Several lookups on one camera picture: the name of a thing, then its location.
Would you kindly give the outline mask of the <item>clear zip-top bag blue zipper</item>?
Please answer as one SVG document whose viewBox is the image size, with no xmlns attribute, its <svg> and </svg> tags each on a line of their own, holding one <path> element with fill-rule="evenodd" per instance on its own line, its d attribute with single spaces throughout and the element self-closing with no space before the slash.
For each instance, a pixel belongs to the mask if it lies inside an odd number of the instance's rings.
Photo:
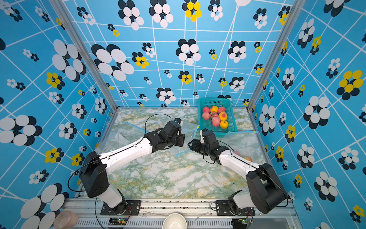
<svg viewBox="0 0 366 229">
<path fill-rule="evenodd" d="M 228 132 L 223 142 L 231 146 L 241 157 L 248 156 L 258 164 L 266 161 L 255 131 Z"/>
</svg>

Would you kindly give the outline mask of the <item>red yellow peach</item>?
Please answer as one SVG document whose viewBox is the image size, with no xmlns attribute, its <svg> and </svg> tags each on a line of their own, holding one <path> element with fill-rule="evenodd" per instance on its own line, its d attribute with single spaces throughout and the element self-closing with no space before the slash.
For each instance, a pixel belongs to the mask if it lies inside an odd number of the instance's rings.
<svg viewBox="0 0 366 229">
<path fill-rule="evenodd" d="M 243 158 L 247 161 L 253 162 L 252 158 L 249 156 L 243 156 Z"/>
</svg>

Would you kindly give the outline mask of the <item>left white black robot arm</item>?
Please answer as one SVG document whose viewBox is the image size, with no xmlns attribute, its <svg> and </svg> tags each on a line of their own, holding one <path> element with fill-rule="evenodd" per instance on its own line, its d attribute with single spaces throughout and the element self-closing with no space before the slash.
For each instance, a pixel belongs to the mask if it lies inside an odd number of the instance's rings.
<svg viewBox="0 0 366 229">
<path fill-rule="evenodd" d="M 133 160 L 173 146 L 182 147 L 184 142 L 185 134 L 164 136 L 162 133 L 149 132 L 115 151 L 101 155 L 91 152 L 79 172 L 87 196 L 101 199 L 112 215 L 123 214 L 127 209 L 127 201 L 119 189 L 111 186 L 108 176 Z"/>
</svg>

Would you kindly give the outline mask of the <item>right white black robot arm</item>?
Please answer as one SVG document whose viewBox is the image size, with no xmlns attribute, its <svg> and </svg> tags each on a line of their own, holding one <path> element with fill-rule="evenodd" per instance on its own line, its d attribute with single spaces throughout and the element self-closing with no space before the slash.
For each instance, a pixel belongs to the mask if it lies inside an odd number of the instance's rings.
<svg viewBox="0 0 366 229">
<path fill-rule="evenodd" d="M 189 148 L 244 177 L 248 191 L 239 190 L 228 198 L 228 207 L 233 215 L 241 214 L 244 209 L 256 208 L 268 214 L 283 201 L 288 202 L 287 193 L 276 172 L 268 163 L 259 165 L 234 153 L 232 147 L 221 141 L 213 144 L 194 139 L 188 143 Z"/>
</svg>

